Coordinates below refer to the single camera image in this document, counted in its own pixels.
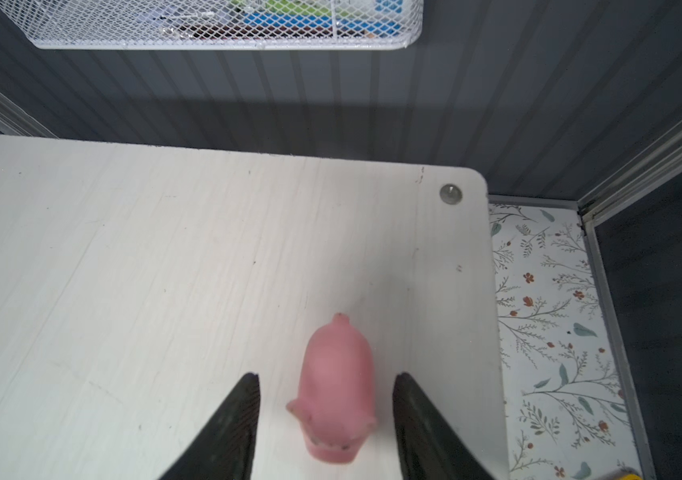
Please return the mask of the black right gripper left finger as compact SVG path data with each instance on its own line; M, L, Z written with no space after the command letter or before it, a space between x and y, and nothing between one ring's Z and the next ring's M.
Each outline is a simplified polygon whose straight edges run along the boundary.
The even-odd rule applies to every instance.
M249 372L207 421L161 480L249 480L260 412L259 376Z

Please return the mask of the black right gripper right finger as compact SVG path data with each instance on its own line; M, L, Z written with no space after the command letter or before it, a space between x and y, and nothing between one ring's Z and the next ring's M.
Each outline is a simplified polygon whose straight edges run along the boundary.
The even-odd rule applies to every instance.
M396 376L392 405L403 479L481 480L491 477L407 372Z

